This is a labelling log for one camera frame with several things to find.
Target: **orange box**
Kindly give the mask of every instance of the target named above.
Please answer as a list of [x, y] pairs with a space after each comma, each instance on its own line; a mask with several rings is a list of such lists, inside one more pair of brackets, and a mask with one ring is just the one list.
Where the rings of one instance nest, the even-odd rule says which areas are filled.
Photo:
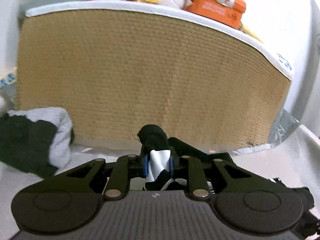
[[246, 3], [243, 0], [191, 1], [193, 4], [186, 7], [186, 11], [222, 22], [235, 29], [240, 28], [240, 20], [246, 9]]

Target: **gray ribbed panel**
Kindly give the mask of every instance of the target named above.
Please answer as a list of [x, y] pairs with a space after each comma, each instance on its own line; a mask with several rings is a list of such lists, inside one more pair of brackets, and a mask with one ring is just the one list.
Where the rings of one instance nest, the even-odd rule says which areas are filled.
[[84, 227], [60, 236], [21, 232], [12, 240], [298, 240], [291, 232], [249, 236], [228, 228], [207, 203], [188, 199], [183, 191], [130, 191], [106, 202]]

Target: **brown mat surface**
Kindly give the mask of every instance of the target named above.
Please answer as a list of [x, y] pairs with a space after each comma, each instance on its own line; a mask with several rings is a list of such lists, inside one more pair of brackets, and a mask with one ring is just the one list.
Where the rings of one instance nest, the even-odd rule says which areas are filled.
[[253, 47], [165, 16], [55, 12], [20, 35], [18, 109], [65, 108], [89, 146], [136, 149], [148, 123], [202, 149], [266, 143], [289, 86]]

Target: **screw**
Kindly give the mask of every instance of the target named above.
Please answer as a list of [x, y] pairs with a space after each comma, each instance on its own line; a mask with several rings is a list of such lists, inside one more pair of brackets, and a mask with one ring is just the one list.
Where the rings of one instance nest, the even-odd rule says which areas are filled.
[[209, 192], [206, 191], [205, 189], [196, 189], [193, 192], [193, 195], [195, 195], [196, 197], [206, 197], [209, 195]]
[[121, 195], [121, 191], [117, 189], [109, 189], [106, 191], [106, 196], [108, 197], [119, 197]]

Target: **blue printed pattern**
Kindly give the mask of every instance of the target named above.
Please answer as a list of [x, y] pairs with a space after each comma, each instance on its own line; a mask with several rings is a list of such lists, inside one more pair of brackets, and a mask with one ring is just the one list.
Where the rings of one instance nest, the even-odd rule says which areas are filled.
[[14, 73], [9, 73], [4, 78], [0, 79], [0, 88], [5, 86], [5, 85], [11, 84], [11, 83], [13, 83], [15, 81], [16, 81], [15, 74]]
[[289, 62], [283, 58], [279, 53], [278, 53], [278, 57], [279, 57], [279, 61], [287, 68], [287, 69], [290, 69], [292, 70], [292, 67], [290, 66]]

